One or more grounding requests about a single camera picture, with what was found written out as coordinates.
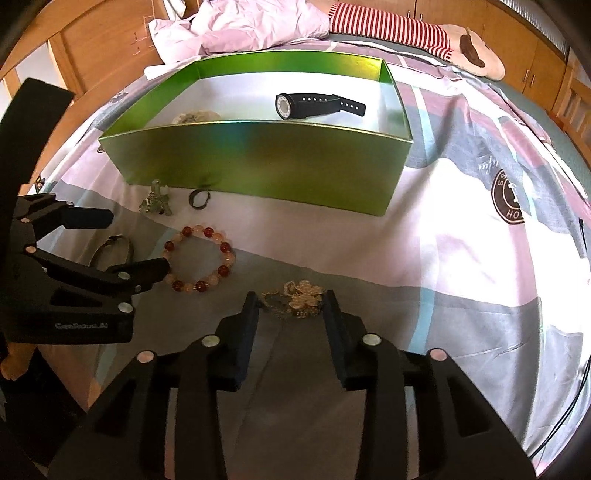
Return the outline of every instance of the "bed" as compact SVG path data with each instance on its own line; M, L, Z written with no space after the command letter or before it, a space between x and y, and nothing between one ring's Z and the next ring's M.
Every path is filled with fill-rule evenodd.
M310 280L333 289L343 311L399 348L446 349L531 453L571 402L591 355L585 193L591 174L583 157L521 94L423 51L345 35L276 48L356 53L388 63L414 144L386 215L219 192L196 212L183 189L170 191L172 216L139 213L148 189L125 184L98 138L163 78L127 77L128 86L97 106L76 146L43 172L44 192L108 208L113 224L101 231L55 231L40 247L88 264L109 235L121 234L143 260L161 255L164 242L184 226L199 223L231 239L237 262L227 281L201 297L164 283L136 296L130 343L41 346L44 357L88 408L137 352L182 350L236 313L247 291ZM508 216L510 205L499 196L495 200L499 185L500 197L513 192L517 217ZM172 262L184 276L215 266L211 243L195 239L183 248L182 260ZM99 268L123 257L114 249ZM246 383L237 394L219 394L230 478L353 475L363 395L340 388L323 328L318 317L261 315ZM590 402L586 384L571 416L534 459L538 472L559 453ZM412 404L409 396L410 417ZM412 429L410 441L416 446ZM168 478L174 475L171 448ZM412 448L410 460L413 478Z

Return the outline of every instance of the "green cardboard box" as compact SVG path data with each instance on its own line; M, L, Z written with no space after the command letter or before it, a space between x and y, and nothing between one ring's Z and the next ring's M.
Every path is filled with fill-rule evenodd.
M274 111L277 94L311 91L366 103L366 118L339 112L284 121ZM225 111L223 120L170 124L179 109L213 109L212 102ZM413 139L383 60L274 50L182 68L130 107L99 141L130 184L149 186L159 179L171 187L383 215Z

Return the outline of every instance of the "black cable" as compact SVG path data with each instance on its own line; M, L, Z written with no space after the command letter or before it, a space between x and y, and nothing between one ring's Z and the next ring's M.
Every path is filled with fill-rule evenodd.
M540 446L538 448L536 448L534 453L529 455L530 460L532 460L549 443L549 441L552 439L552 437L554 437L554 435L556 435L558 430L560 430L560 427L564 424L564 422L569 417L569 415L573 412L574 407L577 403L577 400L579 399L581 392L583 391L583 387L589 377L589 370L590 369L591 369L591 356L589 357L589 360L587 360L587 363L585 364L585 368L583 370L583 378L581 378L581 383L579 385L579 389L577 390L577 393L575 394L573 401L570 403L570 405L568 406L566 411L563 413L563 415L560 417L558 422L556 422L556 424L554 425L554 427L552 428L552 430L550 431L550 434L546 437L546 439L540 444Z

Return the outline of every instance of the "beaded bracelet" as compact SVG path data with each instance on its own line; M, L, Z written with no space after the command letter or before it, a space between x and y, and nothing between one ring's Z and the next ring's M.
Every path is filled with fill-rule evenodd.
M224 236L221 233L216 233L213 228L211 227L203 227L202 225L195 225L194 227L186 226L184 227L179 233L177 233L174 237L172 237L168 242L164 244L164 252L162 256L166 260L170 260L170 254L174 251L175 247L178 243L180 243L184 238L188 238L191 235L200 236L203 234L205 238L209 238L213 240L220 246L220 250L224 255L223 264L220 265L217 270L212 272L207 277L202 278L197 283L185 283L182 280L179 280L176 275L171 271L166 277L164 277L164 281L172 286L175 291L184 291L186 293L191 293L193 291L204 292L209 287L214 287L219 283L220 278L227 277L230 274L230 268L236 261L236 255L232 252L232 247L230 244L224 239Z

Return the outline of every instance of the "watch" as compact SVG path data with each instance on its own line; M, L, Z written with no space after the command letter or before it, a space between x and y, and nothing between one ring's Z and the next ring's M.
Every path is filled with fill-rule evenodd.
M364 116L365 104L338 95L280 93L275 97L275 110L283 120L328 115L341 110Z

